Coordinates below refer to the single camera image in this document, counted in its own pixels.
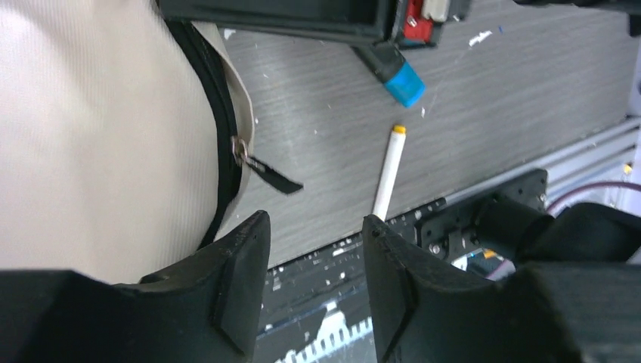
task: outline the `marker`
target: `marker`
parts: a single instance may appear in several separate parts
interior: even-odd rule
[[[401,154],[405,145],[405,126],[395,125],[392,134],[389,136],[387,144],[387,154],[382,165],[379,188],[374,200],[374,209],[372,214],[385,221],[389,201],[392,198],[392,189],[398,173],[398,164],[401,163]]]
[[[411,107],[425,92],[425,85],[396,46],[383,44],[352,47],[370,72],[400,104]]]

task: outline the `zipper pull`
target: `zipper pull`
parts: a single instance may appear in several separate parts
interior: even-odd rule
[[[274,187],[280,193],[293,194],[300,191],[303,185],[288,179],[285,175],[280,174],[269,165],[263,163],[253,155],[249,155],[247,143],[237,136],[231,138],[232,153],[239,166],[246,164],[267,184]]]

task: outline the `black zipper tape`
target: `black zipper tape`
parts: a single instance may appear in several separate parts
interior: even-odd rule
[[[253,155],[249,155],[247,158],[247,166],[252,168],[262,180],[276,188],[280,193],[292,194],[302,189],[302,184],[288,179],[285,175],[280,174],[271,166],[256,159]]]
[[[198,75],[216,121],[218,205],[212,223],[200,243],[199,248],[203,248],[214,241],[215,235],[221,227],[225,211],[240,190],[242,168],[236,164],[231,146],[231,138],[238,133],[236,115],[225,78],[225,69],[218,52],[191,23],[166,20],[166,24]]]

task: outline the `screw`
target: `screw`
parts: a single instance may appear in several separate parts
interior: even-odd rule
[[[437,244],[432,244],[429,246],[430,252],[432,252],[435,255],[438,255],[438,253],[441,252],[441,248]]]

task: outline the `gray table surface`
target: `gray table surface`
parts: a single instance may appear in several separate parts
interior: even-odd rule
[[[613,126],[639,44],[626,31],[622,14],[475,0],[438,49],[405,52],[428,87],[410,109],[346,45],[238,31],[225,44],[254,103],[255,154],[305,190],[285,197],[253,177],[223,232],[267,210],[273,266],[357,231],[394,123],[407,142],[389,216]]]

